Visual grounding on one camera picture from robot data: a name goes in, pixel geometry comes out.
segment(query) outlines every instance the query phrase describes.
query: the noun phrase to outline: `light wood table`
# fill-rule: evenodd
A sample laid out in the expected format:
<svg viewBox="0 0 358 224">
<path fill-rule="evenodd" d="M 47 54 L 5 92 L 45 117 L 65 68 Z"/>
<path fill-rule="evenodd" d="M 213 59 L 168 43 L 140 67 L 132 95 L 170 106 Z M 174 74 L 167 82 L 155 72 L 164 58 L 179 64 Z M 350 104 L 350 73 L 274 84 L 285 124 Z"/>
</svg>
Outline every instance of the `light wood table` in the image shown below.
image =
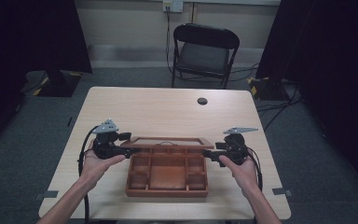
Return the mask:
<svg viewBox="0 0 358 224">
<path fill-rule="evenodd" d="M 204 97 L 207 105 L 197 100 Z M 210 143 L 223 142 L 223 131 L 236 127 L 256 127 L 244 133 L 246 145 L 256 151 L 263 173 L 263 192 L 280 219 L 291 211 L 269 150 L 255 104 L 248 91 L 187 90 L 154 88 L 94 87 L 89 90 L 74 129 L 62 154 L 48 190 L 57 198 L 44 199 L 43 216 L 77 180 L 77 159 L 91 128 L 111 118 L 119 133 L 149 137 L 204 137 Z M 191 220 L 252 219 L 254 214 L 242 196 L 228 168 L 207 160 L 209 194 L 204 199 L 134 198 L 125 193 L 130 160 L 111 167 L 89 193 L 89 216 L 95 219 Z M 84 217 L 81 203 L 72 218 Z"/>
</svg>

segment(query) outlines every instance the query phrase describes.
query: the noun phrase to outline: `human hand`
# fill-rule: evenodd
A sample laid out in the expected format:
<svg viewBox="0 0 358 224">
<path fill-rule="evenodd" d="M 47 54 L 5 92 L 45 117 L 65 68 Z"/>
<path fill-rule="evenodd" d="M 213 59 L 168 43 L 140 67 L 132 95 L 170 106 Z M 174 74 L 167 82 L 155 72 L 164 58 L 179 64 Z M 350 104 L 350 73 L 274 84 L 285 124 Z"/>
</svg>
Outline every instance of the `human hand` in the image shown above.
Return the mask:
<svg viewBox="0 0 358 224">
<path fill-rule="evenodd" d="M 89 150 L 85 153 L 85 160 L 83 165 L 83 171 L 78 181 L 86 184 L 88 190 L 92 190 L 97 185 L 97 182 L 103 177 L 104 173 L 109 169 L 111 165 L 124 161 L 126 157 L 124 155 L 118 155 L 110 159 L 99 159 L 92 150 L 92 142 L 89 144 Z"/>
<path fill-rule="evenodd" d="M 219 156 L 219 160 L 230 169 L 232 176 L 241 188 L 243 196 L 249 199 L 248 196 L 250 190 L 258 188 L 255 175 L 255 164 L 252 159 L 248 156 L 242 165 L 235 164 L 232 160 L 223 155 Z"/>
</svg>

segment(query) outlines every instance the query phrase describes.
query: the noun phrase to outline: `person's right hand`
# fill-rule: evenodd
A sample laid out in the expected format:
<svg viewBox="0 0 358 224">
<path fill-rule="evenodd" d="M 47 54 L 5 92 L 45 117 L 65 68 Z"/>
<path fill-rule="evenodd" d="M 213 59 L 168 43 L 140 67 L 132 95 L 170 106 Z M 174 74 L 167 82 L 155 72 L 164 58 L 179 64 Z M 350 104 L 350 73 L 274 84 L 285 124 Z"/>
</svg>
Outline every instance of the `person's right hand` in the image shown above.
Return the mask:
<svg viewBox="0 0 358 224">
<path fill-rule="evenodd" d="M 255 164 L 249 156 L 242 165 L 235 164 L 226 156 L 219 156 L 219 160 L 230 169 L 232 176 L 242 190 L 243 196 L 248 198 L 249 191 L 258 188 L 255 176 Z"/>
</svg>

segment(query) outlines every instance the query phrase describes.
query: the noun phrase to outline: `wooden box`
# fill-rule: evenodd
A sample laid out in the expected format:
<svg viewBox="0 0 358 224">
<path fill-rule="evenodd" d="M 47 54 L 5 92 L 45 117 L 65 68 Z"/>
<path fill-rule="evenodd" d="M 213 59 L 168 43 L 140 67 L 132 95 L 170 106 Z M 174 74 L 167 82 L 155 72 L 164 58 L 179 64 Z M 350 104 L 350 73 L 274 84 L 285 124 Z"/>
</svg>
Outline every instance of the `wooden box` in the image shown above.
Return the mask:
<svg viewBox="0 0 358 224">
<path fill-rule="evenodd" d="M 129 197 L 205 198 L 208 178 L 202 150 L 213 148 L 203 138 L 133 137 L 122 147 L 131 156 L 126 193 Z"/>
</svg>

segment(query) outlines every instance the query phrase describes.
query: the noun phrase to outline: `chair seat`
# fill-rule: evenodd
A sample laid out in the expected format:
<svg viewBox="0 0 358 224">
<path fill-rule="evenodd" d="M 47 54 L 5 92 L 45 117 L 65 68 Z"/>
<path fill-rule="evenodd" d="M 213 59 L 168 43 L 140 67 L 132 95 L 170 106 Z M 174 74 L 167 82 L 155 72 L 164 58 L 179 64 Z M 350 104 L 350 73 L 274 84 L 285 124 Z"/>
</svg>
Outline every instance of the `chair seat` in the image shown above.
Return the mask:
<svg viewBox="0 0 358 224">
<path fill-rule="evenodd" d="M 177 67 L 224 75 L 227 69 L 228 54 L 228 49 L 185 43 Z"/>
</svg>

